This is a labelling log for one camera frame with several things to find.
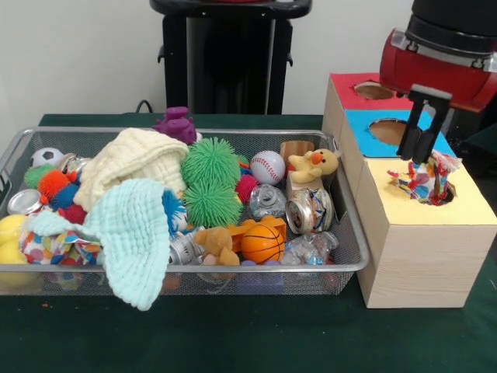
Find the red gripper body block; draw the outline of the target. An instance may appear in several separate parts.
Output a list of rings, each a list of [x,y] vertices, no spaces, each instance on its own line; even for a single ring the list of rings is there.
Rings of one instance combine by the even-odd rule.
[[[480,112],[496,94],[496,54],[448,54],[410,40],[394,29],[385,41],[380,81],[402,94],[420,87],[450,99],[453,108]]]

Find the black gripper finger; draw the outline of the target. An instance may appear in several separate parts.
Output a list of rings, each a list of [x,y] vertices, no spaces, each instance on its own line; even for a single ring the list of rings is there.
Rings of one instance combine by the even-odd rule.
[[[415,101],[413,103],[401,143],[398,147],[398,157],[401,159],[411,159],[414,154],[415,146],[421,133],[418,123],[423,107],[423,101]]]
[[[448,112],[449,107],[436,109],[429,128],[419,135],[413,152],[414,162],[427,162],[428,158],[431,156],[433,146],[441,131],[443,122],[447,118]]]

